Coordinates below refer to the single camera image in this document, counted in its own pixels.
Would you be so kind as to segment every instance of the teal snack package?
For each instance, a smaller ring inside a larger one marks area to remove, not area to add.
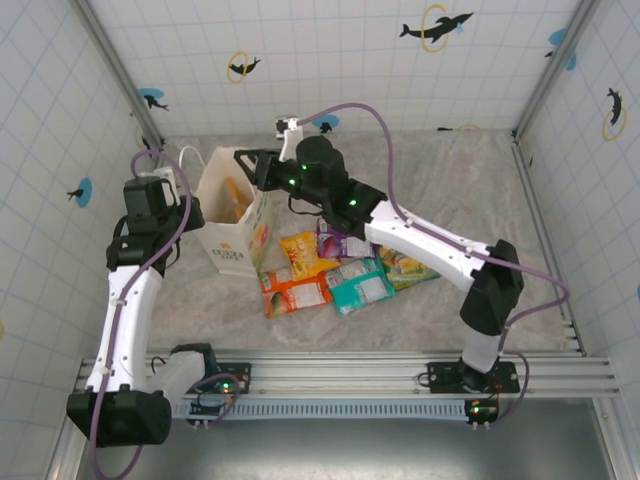
[[[333,304],[340,315],[395,295],[380,260],[364,258],[324,272]]]

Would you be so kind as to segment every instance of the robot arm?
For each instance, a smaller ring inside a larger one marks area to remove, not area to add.
[[[437,270],[467,293],[460,310],[470,327],[461,357],[461,376],[471,390],[482,391],[483,377],[499,356],[500,335],[524,288],[522,274],[469,255],[471,252],[519,263],[510,243],[495,246],[466,239],[402,209],[401,219],[386,194],[349,178],[342,154],[326,137],[303,138],[296,118],[278,121],[281,151],[239,150],[235,159],[259,190],[284,190],[322,209],[322,217],[338,231],[394,248]],[[412,224],[447,237],[462,249]]]

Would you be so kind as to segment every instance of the purple snack bag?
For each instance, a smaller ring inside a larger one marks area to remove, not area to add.
[[[318,256],[320,258],[375,258],[375,247],[359,238],[345,235],[331,225],[318,219]]]

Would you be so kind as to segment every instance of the orange snack package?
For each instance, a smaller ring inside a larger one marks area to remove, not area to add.
[[[260,274],[260,288],[267,318],[331,301],[331,293],[322,272],[296,282],[289,267],[271,270]]]

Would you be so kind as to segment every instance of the snack bag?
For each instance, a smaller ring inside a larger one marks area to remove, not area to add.
[[[320,258],[375,258],[374,246],[359,238],[338,232],[323,218],[318,218],[318,256]]]
[[[291,262],[293,280],[298,282],[315,277],[323,270],[340,266],[335,259],[319,258],[316,253],[316,234],[304,232],[289,238],[281,238],[280,246]]]
[[[272,270],[260,274],[260,288],[267,318],[331,301],[323,273],[294,282],[289,267]]]
[[[324,272],[324,276],[340,315],[395,295],[377,258],[356,260]]]
[[[378,249],[378,255],[387,280],[391,282],[396,292],[416,283],[440,277],[440,274],[433,268],[407,257],[393,248],[381,246]]]

